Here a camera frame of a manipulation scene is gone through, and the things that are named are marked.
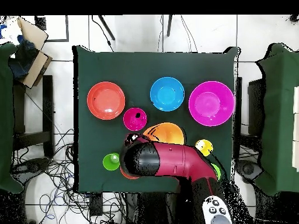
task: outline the dark green table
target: dark green table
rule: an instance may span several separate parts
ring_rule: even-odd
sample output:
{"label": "dark green table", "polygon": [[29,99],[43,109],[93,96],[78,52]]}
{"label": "dark green table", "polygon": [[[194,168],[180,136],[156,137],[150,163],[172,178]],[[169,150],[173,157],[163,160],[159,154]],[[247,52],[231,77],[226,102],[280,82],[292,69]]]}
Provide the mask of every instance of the dark green table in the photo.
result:
{"label": "dark green table", "polygon": [[[188,145],[194,145],[199,139],[210,140],[214,146],[214,154],[230,174],[232,118],[217,127],[200,125],[189,113],[188,100],[192,90],[205,81],[222,82],[234,91],[234,58],[238,53],[236,47],[223,54],[96,53],[80,46],[73,47],[73,52],[75,88],[78,67],[79,192],[176,192],[178,182],[174,178],[142,177],[129,180],[119,169],[107,171],[103,167],[104,156],[120,152],[123,141],[129,133],[123,124],[123,114],[130,107],[140,107],[148,116],[147,125],[140,132],[155,124],[172,122],[184,128]],[[176,78],[185,88],[184,102],[175,111],[160,111],[150,101],[152,84],[163,76]],[[116,83],[126,96],[124,111],[109,121],[93,116],[86,103],[90,88],[103,81]]]}

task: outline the controller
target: controller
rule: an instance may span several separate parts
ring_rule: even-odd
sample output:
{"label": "controller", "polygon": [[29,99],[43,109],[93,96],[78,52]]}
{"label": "controller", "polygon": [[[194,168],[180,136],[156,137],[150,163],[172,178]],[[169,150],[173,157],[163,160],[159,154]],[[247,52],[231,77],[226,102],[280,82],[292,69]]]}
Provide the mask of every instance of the controller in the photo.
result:
{"label": "controller", "polygon": [[203,215],[206,224],[232,224],[228,208],[218,196],[209,196],[204,200]]}

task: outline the green cup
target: green cup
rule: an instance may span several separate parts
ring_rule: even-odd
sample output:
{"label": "green cup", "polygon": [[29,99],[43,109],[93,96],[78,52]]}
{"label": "green cup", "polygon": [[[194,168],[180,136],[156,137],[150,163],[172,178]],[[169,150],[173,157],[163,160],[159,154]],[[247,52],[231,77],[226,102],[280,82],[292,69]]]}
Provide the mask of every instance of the green cup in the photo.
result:
{"label": "green cup", "polygon": [[104,168],[109,171],[114,171],[119,168],[119,154],[111,153],[104,157],[103,159]]}

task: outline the pink bowl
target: pink bowl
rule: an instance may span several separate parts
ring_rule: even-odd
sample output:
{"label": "pink bowl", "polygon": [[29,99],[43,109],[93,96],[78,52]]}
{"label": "pink bowl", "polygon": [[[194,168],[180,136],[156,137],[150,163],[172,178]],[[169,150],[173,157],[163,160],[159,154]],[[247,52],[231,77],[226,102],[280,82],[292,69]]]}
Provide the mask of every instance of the pink bowl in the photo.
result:
{"label": "pink bowl", "polygon": [[123,121],[130,131],[139,131],[147,124],[147,115],[144,110],[133,107],[124,113]]}
{"label": "pink bowl", "polygon": [[221,82],[203,82],[192,91],[189,98],[192,117],[205,126],[223,124],[231,117],[234,107],[234,94]]}

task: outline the white tile floor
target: white tile floor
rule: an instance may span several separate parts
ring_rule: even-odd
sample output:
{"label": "white tile floor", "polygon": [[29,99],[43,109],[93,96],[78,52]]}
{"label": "white tile floor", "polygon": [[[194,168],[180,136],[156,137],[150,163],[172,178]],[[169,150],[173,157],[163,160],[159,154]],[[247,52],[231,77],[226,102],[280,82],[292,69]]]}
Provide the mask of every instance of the white tile floor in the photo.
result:
{"label": "white tile floor", "polygon": [[[262,59],[271,43],[284,42],[293,50],[299,49],[299,23],[291,23],[289,15],[183,15],[185,22],[191,31],[199,53],[220,53],[227,47],[238,46],[241,49],[238,64],[238,76],[243,77],[242,87],[242,123],[248,123],[248,95],[247,85],[249,81],[259,79],[262,76],[254,61]],[[162,38],[158,49],[159,34],[162,30],[160,15],[123,15],[105,16],[116,41],[112,41],[115,51],[162,51]],[[53,61],[46,70],[46,75],[52,75],[54,81],[54,121],[58,128],[55,129],[55,141],[60,139],[60,133],[66,133],[73,128],[73,64],[72,45],[82,45],[96,52],[110,52],[107,41],[98,25],[91,16],[68,16],[69,42],[45,43],[42,51],[53,57]],[[189,40],[182,25],[179,15],[174,15],[172,20],[171,35],[166,36],[168,15],[164,16],[164,52],[189,51]],[[191,39],[192,51],[195,51]],[[27,93],[42,107],[43,83]],[[42,130],[42,113],[27,97],[26,99],[26,132]],[[247,127],[242,126],[242,132],[247,133]],[[64,138],[65,143],[72,142],[72,132]],[[25,158],[43,157],[41,146],[30,147],[30,152]],[[56,155],[56,159],[64,160],[64,152]],[[235,175],[243,199],[249,206],[250,213],[255,215],[255,195],[251,185],[244,184],[239,175]],[[29,219],[42,220],[46,206],[41,206],[39,200],[43,194],[49,194],[54,189],[53,182],[45,174],[34,178],[27,189],[26,211]],[[114,197],[113,194],[105,194],[105,198]],[[56,219],[63,216],[66,206],[55,205],[48,214],[57,215],[55,219],[49,215],[43,224],[57,224]],[[81,214],[68,211],[60,224],[89,224]]]}

